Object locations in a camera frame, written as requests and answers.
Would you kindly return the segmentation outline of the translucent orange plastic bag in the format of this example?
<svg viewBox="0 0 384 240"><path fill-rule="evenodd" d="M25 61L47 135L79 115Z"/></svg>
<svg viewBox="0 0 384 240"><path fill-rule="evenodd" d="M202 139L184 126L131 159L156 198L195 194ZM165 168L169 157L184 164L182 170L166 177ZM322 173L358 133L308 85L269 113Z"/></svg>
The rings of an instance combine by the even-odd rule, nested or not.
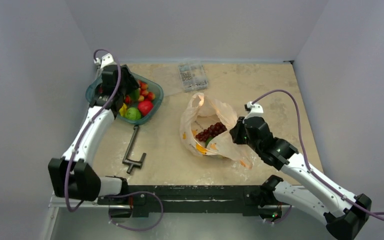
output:
<svg viewBox="0 0 384 240"><path fill-rule="evenodd" d="M196 93L180 117L180 141L196 156L227 158L251 169L251 150L234 144L229 133L237 119L237 112L229 104Z"/></svg>

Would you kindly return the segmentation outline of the dark purple fake grapes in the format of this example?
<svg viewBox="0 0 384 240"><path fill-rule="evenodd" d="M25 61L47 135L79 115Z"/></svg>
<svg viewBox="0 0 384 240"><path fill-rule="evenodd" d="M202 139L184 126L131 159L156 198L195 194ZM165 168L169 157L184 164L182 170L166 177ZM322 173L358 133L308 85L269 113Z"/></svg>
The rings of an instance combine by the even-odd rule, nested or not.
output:
<svg viewBox="0 0 384 240"><path fill-rule="evenodd" d="M215 138L226 131L227 127L223 123L216 122L215 124L212 124L208 128L197 133L195 138L201 142L206 142L209 137Z"/></svg>

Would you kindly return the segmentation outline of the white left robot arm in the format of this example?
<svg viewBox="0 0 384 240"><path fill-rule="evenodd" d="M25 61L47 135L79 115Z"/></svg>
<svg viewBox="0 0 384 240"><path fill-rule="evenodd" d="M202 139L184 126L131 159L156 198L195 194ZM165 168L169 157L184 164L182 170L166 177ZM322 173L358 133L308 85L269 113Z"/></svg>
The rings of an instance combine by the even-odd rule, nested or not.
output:
<svg viewBox="0 0 384 240"><path fill-rule="evenodd" d="M127 65L107 65L88 89L86 119L70 147L60 158L52 158L48 171L54 194L60 198L94 201L108 196L118 205L126 203L129 191L122 177L100 177L92 162L105 133L119 115L125 96L139 88Z"/></svg>

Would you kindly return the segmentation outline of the green fake lime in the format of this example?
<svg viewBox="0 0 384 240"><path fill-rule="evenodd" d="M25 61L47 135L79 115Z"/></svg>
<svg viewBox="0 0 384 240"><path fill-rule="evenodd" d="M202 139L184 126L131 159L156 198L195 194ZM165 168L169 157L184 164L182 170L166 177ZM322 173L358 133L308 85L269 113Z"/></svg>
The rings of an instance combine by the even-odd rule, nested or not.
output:
<svg viewBox="0 0 384 240"><path fill-rule="evenodd" d="M211 144L211 141L213 140L214 138L213 137L209 137L206 141L205 141L205 147L208 148Z"/></svg>

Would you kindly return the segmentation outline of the red yellow fake cherry bunch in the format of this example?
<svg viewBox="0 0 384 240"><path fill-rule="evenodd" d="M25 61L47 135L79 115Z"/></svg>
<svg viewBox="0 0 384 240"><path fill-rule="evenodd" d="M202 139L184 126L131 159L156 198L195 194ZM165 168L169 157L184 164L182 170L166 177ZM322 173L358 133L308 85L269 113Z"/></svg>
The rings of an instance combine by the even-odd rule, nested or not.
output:
<svg viewBox="0 0 384 240"><path fill-rule="evenodd" d="M142 101L152 102L156 98L156 95L152 91L149 91L149 85L146 82L138 80L138 85L139 85L139 88L141 89L141 92L140 92L140 97L136 102L142 102ZM132 103L135 103L135 102L131 102L129 94L127 94L124 97L124 103L127 105L131 105Z"/></svg>

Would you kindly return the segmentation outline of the green fake custard apple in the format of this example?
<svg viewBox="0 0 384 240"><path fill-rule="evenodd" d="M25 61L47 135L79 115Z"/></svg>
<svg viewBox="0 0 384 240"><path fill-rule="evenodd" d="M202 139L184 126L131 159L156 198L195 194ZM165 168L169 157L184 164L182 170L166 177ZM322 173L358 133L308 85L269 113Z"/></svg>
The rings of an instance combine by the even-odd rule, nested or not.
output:
<svg viewBox="0 0 384 240"><path fill-rule="evenodd" d="M126 110L124 117L130 121L138 121L142 118L142 114L136 107L130 107Z"/></svg>

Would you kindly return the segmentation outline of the green fake mango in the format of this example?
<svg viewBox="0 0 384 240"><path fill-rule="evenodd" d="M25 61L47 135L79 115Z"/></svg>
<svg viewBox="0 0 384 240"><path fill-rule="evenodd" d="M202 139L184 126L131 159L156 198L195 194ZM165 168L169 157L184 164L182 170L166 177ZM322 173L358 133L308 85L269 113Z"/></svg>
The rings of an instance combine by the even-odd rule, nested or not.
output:
<svg viewBox="0 0 384 240"><path fill-rule="evenodd" d="M137 88L137 89L133 90L129 94L131 102L137 102L138 99L140 98L140 96L141 96L141 89L140 88Z"/></svg>

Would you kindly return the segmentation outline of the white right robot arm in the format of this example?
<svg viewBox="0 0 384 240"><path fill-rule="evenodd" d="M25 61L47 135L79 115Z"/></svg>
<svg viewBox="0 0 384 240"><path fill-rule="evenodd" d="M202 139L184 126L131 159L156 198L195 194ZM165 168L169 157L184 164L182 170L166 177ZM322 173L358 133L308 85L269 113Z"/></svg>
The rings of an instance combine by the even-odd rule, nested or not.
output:
<svg viewBox="0 0 384 240"><path fill-rule="evenodd" d="M261 186L261 203L288 203L323 223L337 240L353 240L369 219L372 200L334 183L312 165L287 140L274 137L262 117L239 117L229 131L232 141L248 145L261 160L297 180L297 188L271 175Z"/></svg>

